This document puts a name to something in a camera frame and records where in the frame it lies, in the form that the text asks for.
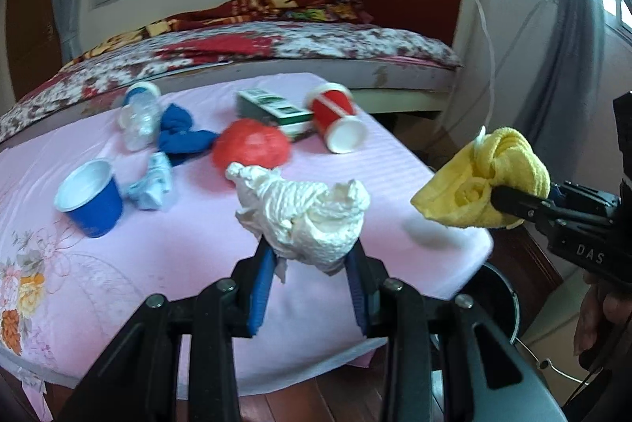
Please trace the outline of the person's right hand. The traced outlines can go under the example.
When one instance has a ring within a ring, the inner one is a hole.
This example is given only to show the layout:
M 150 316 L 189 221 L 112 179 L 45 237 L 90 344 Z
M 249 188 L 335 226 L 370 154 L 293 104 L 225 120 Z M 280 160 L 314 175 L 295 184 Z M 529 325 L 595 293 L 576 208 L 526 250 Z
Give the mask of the person's right hand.
M 631 299 L 616 294 L 603 281 L 588 272 L 584 273 L 584 282 L 589 286 L 582 301 L 581 310 L 575 328 L 574 354 L 590 350 L 599 336 L 598 325 L 602 320 L 623 327 L 631 314 Z

